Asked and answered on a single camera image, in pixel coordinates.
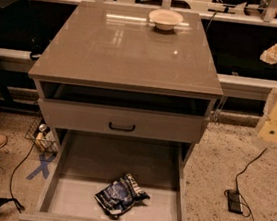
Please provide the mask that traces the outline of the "blue chip bag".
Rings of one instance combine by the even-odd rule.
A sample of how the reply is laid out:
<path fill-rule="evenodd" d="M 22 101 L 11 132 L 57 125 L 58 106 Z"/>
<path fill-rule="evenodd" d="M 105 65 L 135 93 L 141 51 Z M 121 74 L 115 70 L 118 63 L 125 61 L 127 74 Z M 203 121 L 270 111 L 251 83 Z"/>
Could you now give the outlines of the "blue chip bag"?
<path fill-rule="evenodd" d="M 124 174 L 105 189 L 95 194 L 95 200 L 110 216 L 118 217 L 126 213 L 136 203 L 149 199 L 132 174 Z"/>

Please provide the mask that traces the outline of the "closed grey upper drawer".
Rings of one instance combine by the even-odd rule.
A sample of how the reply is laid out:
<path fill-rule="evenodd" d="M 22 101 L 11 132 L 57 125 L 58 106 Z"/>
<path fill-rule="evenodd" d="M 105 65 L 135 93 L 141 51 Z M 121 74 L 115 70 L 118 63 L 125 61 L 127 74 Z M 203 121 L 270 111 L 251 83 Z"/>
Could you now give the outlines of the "closed grey upper drawer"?
<path fill-rule="evenodd" d="M 50 127 L 186 143 L 198 143 L 209 123 L 203 117 L 49 99 L 39 99 L 39 106 Z M 121 126 L 135 124 L 136 127 L 133 132 L 113 131 L 108 128 L 109 122 Z"/>

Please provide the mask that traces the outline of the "grey drawer cabinet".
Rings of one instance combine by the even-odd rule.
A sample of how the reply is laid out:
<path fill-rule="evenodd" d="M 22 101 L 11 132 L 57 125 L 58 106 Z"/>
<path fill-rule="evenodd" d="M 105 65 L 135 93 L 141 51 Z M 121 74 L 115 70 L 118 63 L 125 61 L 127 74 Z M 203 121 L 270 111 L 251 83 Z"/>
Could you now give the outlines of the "grey drawer cabinet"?
<path fill-rule="evenodd" d="M 208 120 L 222 95 L 198 15 L 185 13 L 182 23 L 162 32 L 142 6 L 78 5 L 29 74 L 39 99 Z M 61 146 L 57 158 L 68 132 L 88 132 L 50 128 Z M 197 144 L 153 141 L 179 146 L 182 171 Z"/>

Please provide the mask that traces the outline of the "open grey middle drawer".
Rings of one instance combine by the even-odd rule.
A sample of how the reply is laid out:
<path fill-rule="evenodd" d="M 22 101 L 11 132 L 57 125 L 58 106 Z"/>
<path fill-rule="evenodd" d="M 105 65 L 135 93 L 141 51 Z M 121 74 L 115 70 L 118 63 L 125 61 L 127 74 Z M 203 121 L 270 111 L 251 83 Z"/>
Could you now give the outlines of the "open grey middle drawer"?
<path fill-rule="evenodd" d="M 37 209 L 20 221 L 185 221 L 179 146 L 68 132 Z"/>

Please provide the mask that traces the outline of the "black power adapter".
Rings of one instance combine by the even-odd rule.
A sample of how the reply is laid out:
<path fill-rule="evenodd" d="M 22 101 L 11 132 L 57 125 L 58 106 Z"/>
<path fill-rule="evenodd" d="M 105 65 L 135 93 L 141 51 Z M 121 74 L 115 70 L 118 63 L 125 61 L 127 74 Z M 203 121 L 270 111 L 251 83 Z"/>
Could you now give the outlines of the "black power adapter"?
<path fill-rule="evenodd" d="M 240 194 L 238 192 L 232 191 L 231 189 L 227 191 L 227 207 L 231 213 L 243 213 L 240 199 Z"/>

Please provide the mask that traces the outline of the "white ceramic bowl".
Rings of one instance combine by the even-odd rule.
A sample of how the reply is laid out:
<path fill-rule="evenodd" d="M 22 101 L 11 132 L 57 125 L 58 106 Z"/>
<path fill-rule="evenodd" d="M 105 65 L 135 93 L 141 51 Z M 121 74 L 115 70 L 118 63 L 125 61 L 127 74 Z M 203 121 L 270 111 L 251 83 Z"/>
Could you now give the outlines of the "white ceramic bowl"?
<path fill-rule="evenodd" d="M 149 18 L 160 30 L 173 30 L 175 26 L 183 22 L 183 17 L 176 11 L 169 9 L 152 10 L 149 13 Z"/>

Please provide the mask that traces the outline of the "blue tape cross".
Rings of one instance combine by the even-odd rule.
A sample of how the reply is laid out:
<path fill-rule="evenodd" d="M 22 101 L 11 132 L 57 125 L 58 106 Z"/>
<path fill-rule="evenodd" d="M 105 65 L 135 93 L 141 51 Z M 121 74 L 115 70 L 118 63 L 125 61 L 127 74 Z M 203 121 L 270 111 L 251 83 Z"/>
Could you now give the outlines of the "blue tape cross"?
<path fill-rule="evenodd" d="M 49 177 L 49 168 L 48 165 L 52 163 L 53 160 L 55 160 L 56 155 L 46 155 L 45 153 L 42 153 L 39 155 L 39 166 L 33 170 L 28 176 L 26 177 L 27 180 L 32 180 L 39 174 L 43 175 L 43 178 L 46 180 Z"/>

